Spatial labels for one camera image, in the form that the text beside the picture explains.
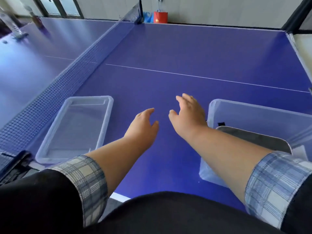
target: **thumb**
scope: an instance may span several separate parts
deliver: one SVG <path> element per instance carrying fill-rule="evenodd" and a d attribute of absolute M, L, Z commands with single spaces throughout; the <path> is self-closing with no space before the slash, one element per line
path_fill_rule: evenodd
<path fill-rule="evenodd" d="M 169 120 L 171 123 L 173 123 L 174 119 L 176 118 L 177 113 L 175 112 L 175 110 L 170 110 L 169 111 Z"/>
<path fill-rule="evenodd" d="M 159 130 L 159 122 L 155 121 L 154 124 L 152 125 L 152 130 L 155 132 L 155 134 L 157 134 L 158 130 Z"/>

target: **hand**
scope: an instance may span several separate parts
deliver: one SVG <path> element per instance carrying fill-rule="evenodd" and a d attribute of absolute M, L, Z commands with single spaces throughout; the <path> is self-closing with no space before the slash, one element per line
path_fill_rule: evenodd
<path fill-rule="evenodd" d="M 170 110 L 169 119 L 179 136 L 187 140 L 198 129 L 208 127 L 205 112 L 193 96 L 182 94 L 182 97 L 176 96 L 176 99 L 180 104 L 180 112 L 177 114 L 174 110 Z"/>
<path fill-rule="evenodd" d="M 124 134 L 124 137 L 138 142 L 145 150 L 154 143 L 159 129 L 158 121 L 155 121 L 153 125 L 149 122 L 149 117 L 154 110 L 154 108 L 150 108 L 137 114 Z"/>

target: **left hand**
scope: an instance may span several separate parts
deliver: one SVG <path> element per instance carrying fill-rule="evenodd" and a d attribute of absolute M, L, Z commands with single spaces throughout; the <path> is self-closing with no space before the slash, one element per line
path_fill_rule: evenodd
<path fill-rule="evenodd" d="M 154 110 L 154 108 L 150 108 L 137 114 L 124 134 L 124 138 L 133 139 L 145 150 L 151 147 L 159 129 L 158 121 L 155 121 L 153 125 L 149 122 L 149 117 Z"/>

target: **blue plaid shirt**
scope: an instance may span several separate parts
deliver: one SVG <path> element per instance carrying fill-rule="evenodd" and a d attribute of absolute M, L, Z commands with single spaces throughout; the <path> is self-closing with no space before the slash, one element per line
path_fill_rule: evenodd
<path fill-rule="evenodd" d="M 75 185 L 82 204 L 84 227 L 96 223 L 108 198 L 105 176 L 99 165 L 90 157 L 80 155 L 49 169 L 63 173 Z M 280 228 L 289 203 L 311 173 L 310 162 L 279 151 L 268 154 L 255 166 L 247 183 L 247 212 Z"/>

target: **plastic bottle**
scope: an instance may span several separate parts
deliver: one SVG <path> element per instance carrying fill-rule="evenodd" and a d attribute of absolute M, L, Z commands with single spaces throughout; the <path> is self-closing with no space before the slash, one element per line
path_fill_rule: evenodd
<path fill-rule="evenodd" d="M 11 17 L 2 9 L 0 9 L 0 19 L 9 27 L 9 29 L 13 33 L 13 38 L 15 39 L 22 39 L 26 35 L 28 35 L 26 32 L 22 32 L 18 26 L 14 23 L 14 21 L 11 19 Z"/>
<path fill-rule="evenodd" d="M 29 12 L 29 15 L 31 16 L 33 22 L 35 23 L 35 25 L 37 26 L 37 28 L 41 29 L 44 27 L 41 19 L 39 19 L 38 16 L 35 15 L 35 13 L 32 11 L 32 8 L 28 5 L 24 4 L 24 8 Z"/>

